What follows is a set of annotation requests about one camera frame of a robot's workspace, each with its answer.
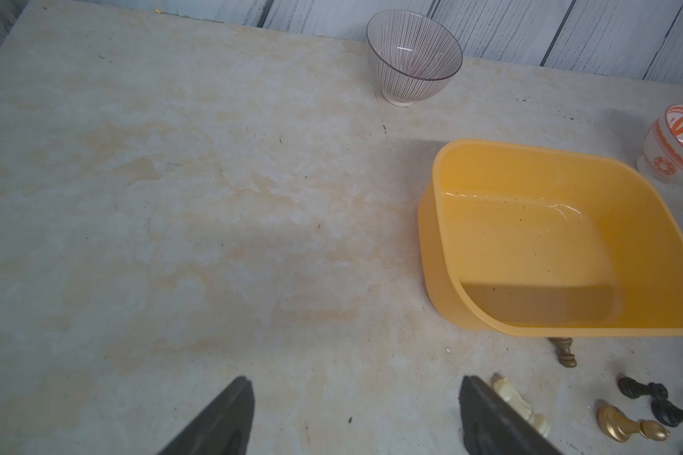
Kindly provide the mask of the cream knight chess piece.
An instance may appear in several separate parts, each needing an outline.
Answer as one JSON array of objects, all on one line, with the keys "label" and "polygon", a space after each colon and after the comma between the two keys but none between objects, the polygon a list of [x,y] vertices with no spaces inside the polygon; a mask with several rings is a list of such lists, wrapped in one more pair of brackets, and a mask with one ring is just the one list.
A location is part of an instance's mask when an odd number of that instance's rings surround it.
[{"label": "cream knight chess piece", "polygon": [[542,413],[535,413],[533,411],[533,407],[519,394],[518,390],[508,380],[508,377],[497,375],[493,379],[493,390],[541,436],[545,439],[548,438],[551,432],[550,422]]}]

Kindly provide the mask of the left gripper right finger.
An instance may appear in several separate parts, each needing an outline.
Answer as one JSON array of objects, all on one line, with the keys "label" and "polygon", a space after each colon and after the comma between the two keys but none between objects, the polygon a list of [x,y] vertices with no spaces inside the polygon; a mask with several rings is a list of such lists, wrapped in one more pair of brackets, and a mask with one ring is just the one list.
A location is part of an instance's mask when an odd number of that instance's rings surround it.
[{"label": "left gripper right finger", "polygon": [[463,445],[469,454],[557,454],[480,377],[466,375],[458,396]]}]

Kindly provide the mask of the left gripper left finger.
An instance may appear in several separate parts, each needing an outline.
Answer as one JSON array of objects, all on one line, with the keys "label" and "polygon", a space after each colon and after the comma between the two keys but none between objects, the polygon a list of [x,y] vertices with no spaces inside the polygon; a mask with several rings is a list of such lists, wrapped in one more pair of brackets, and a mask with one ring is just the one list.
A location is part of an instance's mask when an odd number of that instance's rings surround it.
[{"label": "left gripper left finger", "polygon": [[237,377],[159,454],[246,454],[254,411],[252,381]]}]

